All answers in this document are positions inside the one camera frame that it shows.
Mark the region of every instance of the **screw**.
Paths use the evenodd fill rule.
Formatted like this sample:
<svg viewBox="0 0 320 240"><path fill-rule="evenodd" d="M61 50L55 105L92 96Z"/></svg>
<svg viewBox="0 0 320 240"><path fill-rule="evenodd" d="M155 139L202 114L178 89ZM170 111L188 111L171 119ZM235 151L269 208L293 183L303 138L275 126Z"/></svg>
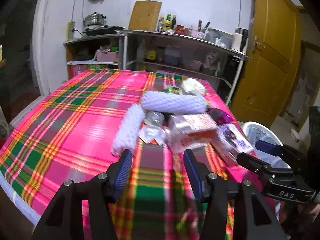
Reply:
<svg viewBox="0 0 320 240"><path fill-rule="evenodd" d="M242 183L246 186L251 186L251 184L252 184L251 180L249 180L249 179L244 179Z"/></svg>
<svg viewBox="0 0 320 240"><path fill-rule="evenodd" d="M209 177L210 179L216 179L216 178L218 177L218 175L215 174L214 172L211 172L211 173L209 173L208 177Z"/></svg>
<svg viewBox="0 0 320 240"><path fill-rule="evenodd" d="M70 186L72 184L72 180L71 179L67 179L63 184L65 186Z"/></svg>
<svg viewBox="0 0 320 240"><path fill-rule="evenodd" d="M99 178L99 179L105 179L107 176L108 176L108 175L103 172L103 173L100 173L100 174L98 175L98 178Z"/></svg>

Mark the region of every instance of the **table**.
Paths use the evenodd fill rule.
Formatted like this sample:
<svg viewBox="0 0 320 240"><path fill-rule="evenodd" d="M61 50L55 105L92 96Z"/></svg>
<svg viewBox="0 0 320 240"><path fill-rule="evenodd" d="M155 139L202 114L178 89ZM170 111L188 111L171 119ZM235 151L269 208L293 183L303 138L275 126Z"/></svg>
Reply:
<svg viewBox="0 0 320 240"><path fill-rule="evenodd" d="M32 212L41 215L66 179L76 183L90 180L117 161L110 153L113 138L127 108L139 103L144 91L179 86L183 79L113 69L77 75L41 101L12 132L0 150L1 173ZM231 114L211 86L202 83L210 105ZM194 153L209 170L229 178L212 146ZM110 205L119 239L199 239L206 204L193 196L182 154L172 155L165 145L138 139L132 163L123 197ZM238 169L230 172L241 180ZM83 214L89 239L87 202ZM229 205L226 239L232 228L233 208Z"/></svg>

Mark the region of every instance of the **cutting board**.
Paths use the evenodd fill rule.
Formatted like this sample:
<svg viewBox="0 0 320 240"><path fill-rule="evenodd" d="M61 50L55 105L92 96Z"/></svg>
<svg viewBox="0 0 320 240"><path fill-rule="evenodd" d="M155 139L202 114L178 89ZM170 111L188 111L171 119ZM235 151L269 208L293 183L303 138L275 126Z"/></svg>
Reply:
<svg viewBox="0 0 320 240"><path fill-rule="evenodd" d="M162 2L136 1L130 18L129 30L154 31Z"/></svg>

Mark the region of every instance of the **yellow door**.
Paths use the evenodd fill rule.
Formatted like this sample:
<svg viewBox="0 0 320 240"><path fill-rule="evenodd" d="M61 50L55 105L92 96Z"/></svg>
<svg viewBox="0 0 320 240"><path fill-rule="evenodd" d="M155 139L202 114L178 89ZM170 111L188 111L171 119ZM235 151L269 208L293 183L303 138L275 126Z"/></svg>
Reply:
<svg viewBox="0 0 320 240"><path fill-rule="evenodd" d="M256 0L252 41L231 112L270 127L290 93L300 59L299 12L290 0Z"/></svg>

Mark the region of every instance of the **metal shelf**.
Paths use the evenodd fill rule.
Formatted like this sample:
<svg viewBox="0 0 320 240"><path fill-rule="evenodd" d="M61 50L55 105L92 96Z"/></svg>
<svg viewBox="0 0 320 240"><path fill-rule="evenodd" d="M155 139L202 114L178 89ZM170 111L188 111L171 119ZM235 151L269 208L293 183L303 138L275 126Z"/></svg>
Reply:
<svg viewBox="0 0 320 240"><path fill-rule="evenodd" d="M165 64L161 64L161 63L157 63L157 62L147 62L147 61L137 61L137 60L135 60L135 62L144 63L144 64L151 64L151 65L157 65L157 66L173 68L173 69L178 69L178 70L182 70L182 71L185 71L185 72L195 73L195 74L201 75L201 76L206 76L206 77L209 77L209 78L217 78L217 79L223 80L228 85L228 87L230 87L230 88L232 87L232 85L225 78L222 78L222 77L210 76L210 75L207 75L207 74L204 74L204 73L201 73L201 72L197 72L197 71L193 71L193 70L189 70L189 69L186 69L186 68L165 65Z"/></svg>
<svg viewBox="0 0 320 240"><path fill-rule="evenodd" d="M87 65L87 64L100 64L100 65L118 65L118 62L100 62L96 60L81 60L81 61L69 61L68 65Z"/></svg>
<svg viewBox="0 0 320 240"><path fill-rule="evenodd" d="M65 41L63 43L63 45L76 43L76 42L81 42L81 41L90 41L90 40L98 40L98 39L115 38L115 37L120 37L120 36L123 36L123 34L113 33L113 34L85 36L85 37L82 37L82 38L79 38L79 39L73 39L73 40L70 40L70 41Z"/></svg>
<svg viewBox="0 0 320 240"><path fill-rule="evenodd" d="M194 41L194 42L200 43L201 45L211 46L211 47L214 47L214 49L223 51L225 53L228 53L228 54L231 54L234 56L238 56L242 60L253 60L252 58L248 57L246 54L244 54L240 51L220 47L220 46L213 44L209 41L205 41L205 40L201 40L201 39L197 39L197 38L193 38L193 37L189 37L189 36L185 36L185 35L163 33L163 32L153 32L153 31L143 31L143 30L116 30L116 32L118 32L119 34L122 34L122 35L133 34L133 35L159 36L159 37L163 37L163 38Z"/></svg>

